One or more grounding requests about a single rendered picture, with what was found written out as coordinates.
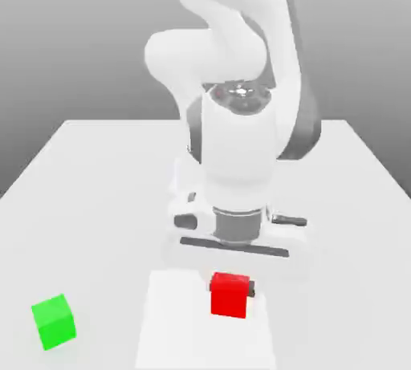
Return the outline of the small green cube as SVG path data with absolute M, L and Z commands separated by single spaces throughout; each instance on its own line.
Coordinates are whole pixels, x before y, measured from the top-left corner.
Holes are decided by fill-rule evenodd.
M 74 316 L 64 294 L 32 305 L 31 311 L 44 351 L 77 336 Z

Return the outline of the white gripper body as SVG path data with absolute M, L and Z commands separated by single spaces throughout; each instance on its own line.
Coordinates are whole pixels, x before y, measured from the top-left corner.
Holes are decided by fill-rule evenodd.
M 307 275 L 312 252 L 301 230 L 264 230 L 251 243 L 222 242 L 211 236 L 169 234 L 161 247 L 167 267 L 244 275 Z

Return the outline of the small red cube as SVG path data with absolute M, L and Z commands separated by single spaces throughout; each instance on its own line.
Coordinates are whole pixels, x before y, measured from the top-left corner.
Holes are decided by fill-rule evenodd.
M 250 277 L 242 274 L 215 272 L 210 280 L 210 310 L 213 315 L 246 318 Z

